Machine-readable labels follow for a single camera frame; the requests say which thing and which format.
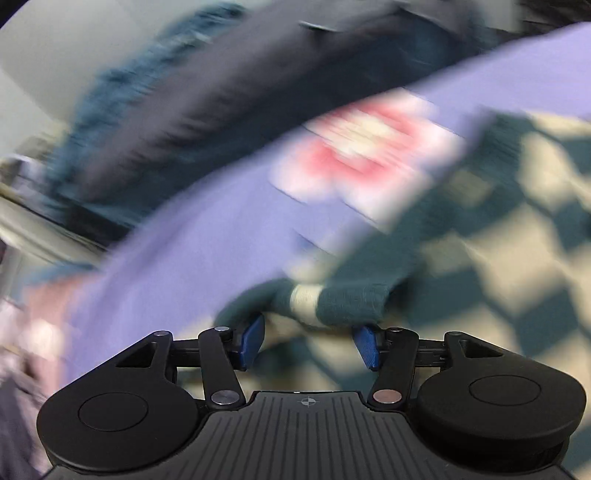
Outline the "green cream checkered knit sweater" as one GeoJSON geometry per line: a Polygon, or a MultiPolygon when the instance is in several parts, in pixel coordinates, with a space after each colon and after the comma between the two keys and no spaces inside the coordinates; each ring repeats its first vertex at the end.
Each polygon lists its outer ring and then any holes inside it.
{"type": "Polygon", "coordinates": [[[217,316],[276,315],[262,385],[348,391],[232,414],[207,479],[590,475],[590,124],[500,115],[394,225],[329,273],[246,291],[217,316]],[[352,329],[380,329],[370,370],[352,329]]]}

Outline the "purple floral bed sheet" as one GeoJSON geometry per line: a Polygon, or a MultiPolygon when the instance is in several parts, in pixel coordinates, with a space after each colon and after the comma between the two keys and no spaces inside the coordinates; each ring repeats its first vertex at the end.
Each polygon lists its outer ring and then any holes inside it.
{"type": "Polygon", "coordinates": [[[395,143],[349,111],[196,184],[121,244],[85,288],[68,383],[152,331],[188,338],[260,284],[329,273],[440,185],[500,115],[590,124],[590,27],[523,39],[389,100],[395,143]]]}

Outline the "pink brown pillow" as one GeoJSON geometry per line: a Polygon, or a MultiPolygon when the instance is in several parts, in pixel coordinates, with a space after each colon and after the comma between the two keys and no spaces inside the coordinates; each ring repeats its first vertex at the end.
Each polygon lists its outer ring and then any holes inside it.
{"type": "Polygon", "coordinates": [[[94,273],[76,274],[28,287],[24,297],[25,351],[46,363],[63,364],[80,334],[74,316],[94,273]]]}

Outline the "mauve patterned garment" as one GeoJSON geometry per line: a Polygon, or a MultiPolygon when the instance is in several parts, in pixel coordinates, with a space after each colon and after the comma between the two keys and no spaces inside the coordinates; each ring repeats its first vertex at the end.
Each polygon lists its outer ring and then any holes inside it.
{"type": "Polygon", "coordinates": [[[61,329],[1,301],[1,477],[39,479],[50,463],[37,434],[42,404],[58,383],[61,329]]]}

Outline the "teal crumpled blanket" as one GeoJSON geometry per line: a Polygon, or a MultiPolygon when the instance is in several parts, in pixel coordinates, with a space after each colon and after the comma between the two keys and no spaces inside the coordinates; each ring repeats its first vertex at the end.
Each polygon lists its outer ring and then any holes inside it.
{"type": "Polygon", "coordinates": [[[100,73],[77,102],[68,133],[47,160],[42,190],[43,212],[63,223],[75,201],[73,179],[99,143],[119,125],[134,102],[146,96],[157,80],[190,53],[242,22],[245,6],[220,2],[169,24],[148,46],[121,65],[100,73]]]}

